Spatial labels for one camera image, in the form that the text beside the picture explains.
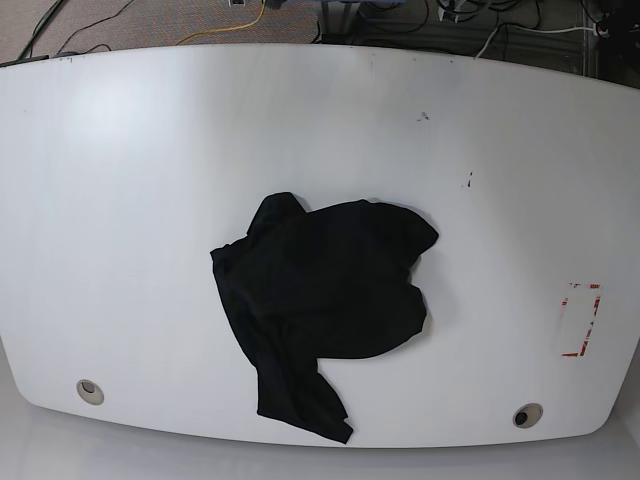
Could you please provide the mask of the black t-shirt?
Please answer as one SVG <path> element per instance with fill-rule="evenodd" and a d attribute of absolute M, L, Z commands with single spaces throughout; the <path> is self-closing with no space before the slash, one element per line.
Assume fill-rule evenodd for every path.
<path fill-rule="evenodd" d="M 427 317 L 414 265 L 438 232 L 414 211 L 358 200 L 306 210 L 267 196 L 212 272 L 231 330 L 257 374 L 257 412 L 347 443 L 347 411 L 322 359 L 360 360 L 418 335 Z"/>

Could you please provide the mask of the red tape rectangle marking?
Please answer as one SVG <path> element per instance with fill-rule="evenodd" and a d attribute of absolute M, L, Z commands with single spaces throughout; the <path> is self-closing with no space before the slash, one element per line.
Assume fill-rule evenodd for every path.
<path fill-rule="evenodd" d="M 602 296 L 600 284 L 571 283 L 561 305 L 555 349 L 562 358 L 586 354 Z"/>

